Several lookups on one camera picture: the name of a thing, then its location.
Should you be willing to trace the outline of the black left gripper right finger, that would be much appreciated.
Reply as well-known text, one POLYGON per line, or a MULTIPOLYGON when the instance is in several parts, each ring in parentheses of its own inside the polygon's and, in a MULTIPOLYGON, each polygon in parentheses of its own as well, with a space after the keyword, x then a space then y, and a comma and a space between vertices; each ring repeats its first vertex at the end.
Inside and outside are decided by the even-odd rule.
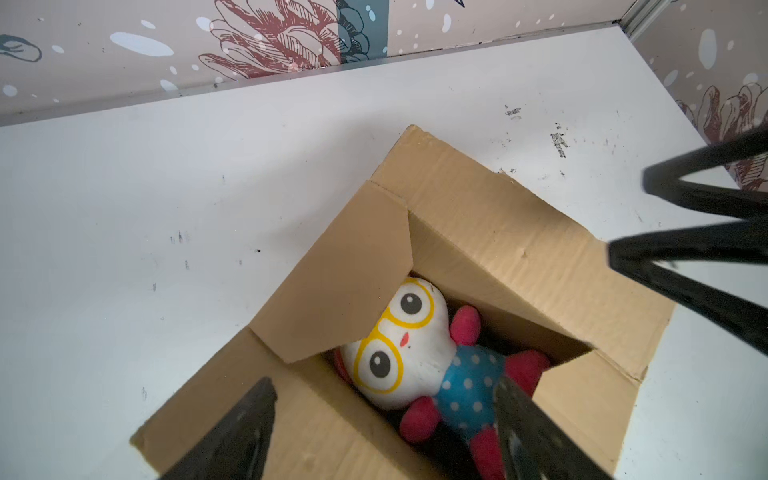
POLYGON ((494 390, 500 450, 508 479, 603 479, 603 470, 514 380, 494 390))

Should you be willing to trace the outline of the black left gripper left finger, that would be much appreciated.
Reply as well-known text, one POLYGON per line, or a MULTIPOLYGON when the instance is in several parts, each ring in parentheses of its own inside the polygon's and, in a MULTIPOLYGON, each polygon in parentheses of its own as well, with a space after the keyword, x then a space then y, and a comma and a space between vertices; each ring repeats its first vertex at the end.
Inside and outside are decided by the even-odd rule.
POLYGON ((276 419, 277 393, 261 378, 160 478, 260 480, 276 419))

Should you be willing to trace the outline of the brown cardboard express box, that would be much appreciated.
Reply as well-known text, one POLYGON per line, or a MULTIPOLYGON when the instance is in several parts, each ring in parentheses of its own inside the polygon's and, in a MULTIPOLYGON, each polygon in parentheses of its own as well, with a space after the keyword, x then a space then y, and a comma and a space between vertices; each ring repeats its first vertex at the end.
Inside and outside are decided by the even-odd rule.
POLYGON ((553 362, 536 404, 614 472, 673 312, 613 272, 606 246, 524 186, 410 126, 250 324, 132 436, 174 467, 259 380, 277 394, 268 479, 445 479, 346 384, 330 351, 364 337, 416 275, 476 307, 506 349, 553 362))

